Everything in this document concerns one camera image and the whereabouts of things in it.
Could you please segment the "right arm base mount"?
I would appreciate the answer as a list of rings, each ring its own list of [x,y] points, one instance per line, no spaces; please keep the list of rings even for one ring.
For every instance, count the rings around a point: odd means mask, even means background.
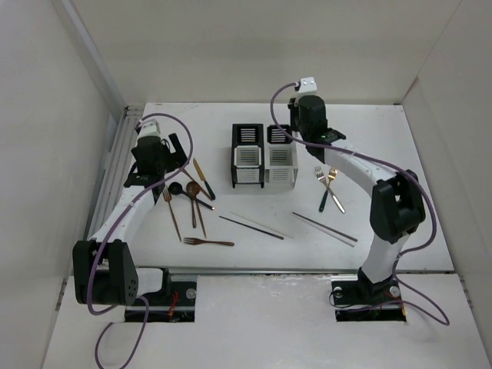
[[[407,321],[401,290],[391,278],[373,288],[354,276],[339,276],[331,287],[329,298],[336,322]]]

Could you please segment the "silver fork green handle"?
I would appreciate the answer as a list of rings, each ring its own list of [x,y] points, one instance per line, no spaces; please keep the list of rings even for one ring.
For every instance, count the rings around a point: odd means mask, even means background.
[[[320,166],[316,166],[314,168],[314,174],[316,175],[319,182],[322,183],[322,185],[324,186],[324,193],[318,208],[319,212],[323,212],[326,206],[327,196],[328,196],[328,181]]]

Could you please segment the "black spoon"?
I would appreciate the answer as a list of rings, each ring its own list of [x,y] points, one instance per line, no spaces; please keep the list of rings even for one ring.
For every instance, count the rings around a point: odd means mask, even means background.
[[[204,201],[200,200],[200,199],[197,199],[194,195],[192,194],[188,194],[182,187],[181,184],[179,184],[178,182],[172,182],[170,183],[170,185],[168,186],[168,190],[174,194],[174,195],[178,195],[178,194],[182,194],[186,197],[188,197],[189,199],[191,199],[192,201],[195,201],[197,202],[198,204],[201,204],[202,206],[204,206],[205,208],[213,211],[215,209],[215,207],[213,207],[212,205],[210,204],[207,204],[205,203]]]

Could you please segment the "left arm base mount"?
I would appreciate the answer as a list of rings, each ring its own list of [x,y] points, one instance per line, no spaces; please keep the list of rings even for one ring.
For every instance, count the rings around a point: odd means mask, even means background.
[[[165,268],[138,268],[138,296],[148,302],[148,323],[194,322],[197,281]]]

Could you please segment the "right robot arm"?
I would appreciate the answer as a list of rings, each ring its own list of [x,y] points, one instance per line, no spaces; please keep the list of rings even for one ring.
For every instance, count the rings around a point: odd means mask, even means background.
[[[291,130],[301,135],[307,151],[322,163],[336,167],[371,198],[369,220],[374,237],[369,254],[356,280],[336,283],[335,300],[341,305],[379,304],[390,287],[394,264],[404,244],[425,219],[418,177],[410,170],[393,169],[371,160],[344,134],[329,128],[320,97],[292,98],[288,108]]]

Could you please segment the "dark copper spoon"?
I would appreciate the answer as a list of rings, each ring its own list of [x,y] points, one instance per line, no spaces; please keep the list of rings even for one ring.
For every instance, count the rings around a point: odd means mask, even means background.
[[[195,209],[194,209],[194,197],[195,197],[196,193],[193,191],[191,193],[191,196],[193,197],[193,199],[191,199],[191,219],[192,219],[192,227],[193,228],[196,228],[197,227],[197,217],[196,217],[196,213],[195,213]]]

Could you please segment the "copper fork long handle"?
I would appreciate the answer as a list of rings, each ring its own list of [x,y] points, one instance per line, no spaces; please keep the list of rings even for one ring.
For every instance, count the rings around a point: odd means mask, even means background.
[[[164,198],[165,202],[168,204],[168,209],[169,209],[170,214],[171,214],[171,219],[172,219],[173,225],[175,227],[175,231],[176,231],[176,234],[178,236],[178,240],[181,241],[181,233],[179,231],[178,222],[177,222],[177,219],[175,217],[175,213],[173,211],[173,208],[171,206],[172,196],[171,196],[171,193],[169,192],[167,186],[164,187],[162,194],[163,194],[163,198]]]

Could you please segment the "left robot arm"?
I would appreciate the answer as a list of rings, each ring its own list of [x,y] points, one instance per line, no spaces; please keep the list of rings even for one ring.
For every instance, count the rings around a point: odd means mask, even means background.
[[[130,306],[146,295],[152,303],[167,303],[172,286],[161,268],[137,268],[130,245],[145,215],[164,188],[163,179],[188,157],[178,136],[141,131],[131,150],[131,167],[121,197],[107,221],[88,240],[72,249],[75,296],[80,304]]]

